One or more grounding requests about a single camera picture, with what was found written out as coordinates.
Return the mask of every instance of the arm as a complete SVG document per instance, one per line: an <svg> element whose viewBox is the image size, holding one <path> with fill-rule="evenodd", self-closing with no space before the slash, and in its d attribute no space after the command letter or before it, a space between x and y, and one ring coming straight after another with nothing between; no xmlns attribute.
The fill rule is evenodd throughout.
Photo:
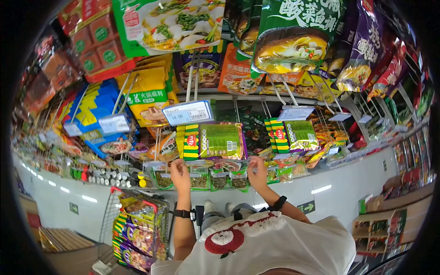
<svg viewBox="0 0 440 275"><path fill-rule="evenodd" d="M248 178L251 186L255 191L263 198L263 200L269 205L273 206L275 202L280 198L280 195L275 193L267 184L268 170L264 165L264 161L260 157L251 157L251 161L248 166ZM283 215L286 215L294 220L301 221L306 224L312 224L306 215L301 212L297 207L293 206L289 202L285 202L280 209Z"/></svg>
<svg viewBox="0 0 440 275"><path fill-rule="evenodd" d="M171 164L171 179L177 189L177 210L191 210L191 180L182 159ZM184 260L195 244L194 224L191 219L176 217L174 224L174 258Z"/></svg>

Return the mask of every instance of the red cart handle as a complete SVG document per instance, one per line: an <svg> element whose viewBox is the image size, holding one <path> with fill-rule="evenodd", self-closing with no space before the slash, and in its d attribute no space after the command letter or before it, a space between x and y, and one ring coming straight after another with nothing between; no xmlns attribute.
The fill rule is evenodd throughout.
<svg viewBox="0 0 440 275"><path fill-rule="evenodd" d="M121 190L121 189L119 189L119 188L117 188L117 187L115 187L115 186L110 187L110 193L113 194L115 191L119 191L119 192L122 193L122 190ZM155 214L158 213L158 206L157 206L156 204L154 204L154 203L152 203L152 202L147 202L147 201L142 201L142 202L145 203L146 205L149 205L149 206L153 207L153 210L154 210L154 213L155 213Z"/></svg>

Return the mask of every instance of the white t-shirt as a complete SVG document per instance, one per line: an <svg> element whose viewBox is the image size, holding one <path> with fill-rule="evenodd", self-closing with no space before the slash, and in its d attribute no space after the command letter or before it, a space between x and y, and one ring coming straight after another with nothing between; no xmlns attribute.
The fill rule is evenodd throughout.
<svg viewBox="0 0 440 275"><path fill-rule="evenodd" d="M353 237L335 216L314 224L281 212L225 220L205 229L185 260L158 260L151 275L258 275L274 268L345 275L356 255Z"/></svg>

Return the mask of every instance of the hand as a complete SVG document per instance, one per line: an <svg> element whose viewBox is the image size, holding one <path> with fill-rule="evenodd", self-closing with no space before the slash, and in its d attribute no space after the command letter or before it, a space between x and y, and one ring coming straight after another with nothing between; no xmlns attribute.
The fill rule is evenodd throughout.
<svg viewBox="0 0 440 275"><path fill-rule="evenodd" d="M264 165L264 160L262 158L258 156L251 156L247 171L250 185L255 189L255 191L260 193L268 187L268 169Z"/></svg>
<svg viewBox="0 0 440 275"><path fill-rule="evenodd" d="M171 163L171 180L178 193L190 193L191 178L183 159L178 158Z"/></svg>

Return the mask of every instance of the tiled floor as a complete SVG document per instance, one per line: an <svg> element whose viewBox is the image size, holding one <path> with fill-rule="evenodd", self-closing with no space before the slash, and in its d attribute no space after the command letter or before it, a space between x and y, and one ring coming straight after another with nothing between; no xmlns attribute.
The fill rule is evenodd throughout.
<svg viewBox="0 0 440 275"><path fill-rule="evenodd" d="M388 168L386 172L382 164L384 160ZM46 171L36 172L35 176L22 166L19 159L14 158L14 162L26 191L38 204L41 224L44 227L68 227L88 238L99 240L103 215L110 194L109 187L86 185L78 181L62 179ZM315 211L307 214L311 222L329 215L336 215L351 231L351 221L358 216L358 200L370 193L378 195L385 181L396 174L394 152L392 148L388 148L338 169L299 178L292 182L276 183L271 185L271 188L278 194L286 196L287 200L294 205L315 200ZM313 190L329 185L331 188L312 194ZM167 191L162 194L170 205L174 205L175 192ZM97 202L86 200L83 196L93 198ZM210 199L221 212L225 212L227 202L264 204L263 199L252 188L248 193L224 190L193 192L191 196L193 205L202 205L204 200ZM78 205L79 215L69 210L69 202Z"/></svg>

